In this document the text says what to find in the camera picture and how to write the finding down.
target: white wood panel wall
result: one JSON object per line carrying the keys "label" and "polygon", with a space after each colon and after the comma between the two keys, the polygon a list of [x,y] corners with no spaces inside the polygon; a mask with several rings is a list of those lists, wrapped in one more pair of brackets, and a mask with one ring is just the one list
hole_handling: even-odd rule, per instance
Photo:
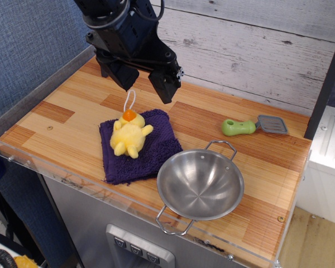
{"label": "white wood panel wall", "polygon": [[184,81],[311,115],[335,51],[335,0],[165,4],[158,34]]}

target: purple towel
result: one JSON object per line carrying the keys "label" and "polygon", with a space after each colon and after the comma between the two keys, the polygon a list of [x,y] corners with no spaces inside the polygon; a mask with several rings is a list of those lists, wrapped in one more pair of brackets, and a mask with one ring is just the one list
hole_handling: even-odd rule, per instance
{"label": "purple towel", "polygon": [[109,142],[116,119],[100,124],[107,183],[130,183],[156,177],[163,163],[183,150],[178,139],[175,138],[166,112],[154,109],[143,112],[141,115],[145,119],[145,125],[152,125],[154,130],[146,136],[144,147],[136,159],[126,155],[114,155]]}

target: yellow plush toy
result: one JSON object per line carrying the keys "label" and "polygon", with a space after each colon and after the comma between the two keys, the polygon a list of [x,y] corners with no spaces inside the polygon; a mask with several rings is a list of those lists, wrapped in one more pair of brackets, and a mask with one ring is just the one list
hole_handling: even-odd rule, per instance
{"label": "yellow plush toy", "polygon": [[138,158],[143,148],[145,137],[153,131],[152,125],[145,126],[144,118],[128,109],[114,122],[111,147],[116,156],[126,154]]}

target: wok handle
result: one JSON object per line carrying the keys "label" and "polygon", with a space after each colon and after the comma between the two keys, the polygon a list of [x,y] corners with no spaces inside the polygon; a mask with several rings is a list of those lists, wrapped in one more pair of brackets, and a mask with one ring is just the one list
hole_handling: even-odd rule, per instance
{"label": "wok handle", "polygon": [[187,234],[188,230],[191,228],[192,224],[194,224],[195,220],[192,219],[191,222],[189,223],[189,225],[187,226],[186,230],[184,232],[170,232],[168,230],[166,230],[164,228],[164,226],[162,226],[162,223],[159,221],[160,216],[162,215],[162,213],[164,212],[166,208],[166,205],[163,206],[163,208],[161,209],[161,211],[158,213],[158,215],[156,216],[156,222],[158,223],[158,225],[160,226],[160,229],[166,233],[167,235],[178,235],[178,236],[184,236],[185,234]]}
{"label": "wok handle", "polygon": [[211,144],[213,143],[227,143],[229,145],[229,147],[231,147],[231,149],[234,151],[233,155],[231,156],[230,160],[232,161],[233,158],[235,157],[237,150],[228,142],[228,141],[210,141],[209,144],[207,144],[205,150],[207,150],[208,147],[210,147]]}

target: blue fabric wall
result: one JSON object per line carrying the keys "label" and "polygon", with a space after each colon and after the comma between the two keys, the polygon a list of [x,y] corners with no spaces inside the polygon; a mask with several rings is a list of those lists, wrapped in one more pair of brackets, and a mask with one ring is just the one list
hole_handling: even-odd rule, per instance
{"label": "blue fabric wall", "polygon": [[0,115],[88,45],[73,0],[0,1]]}
{"label": "blue fabric wall", "polygon": [[[0,0],[0,116],[83,51],[89,29],[73,0]],[[35,172],[6,162],[0,192],[50,267],[73,250]]]}

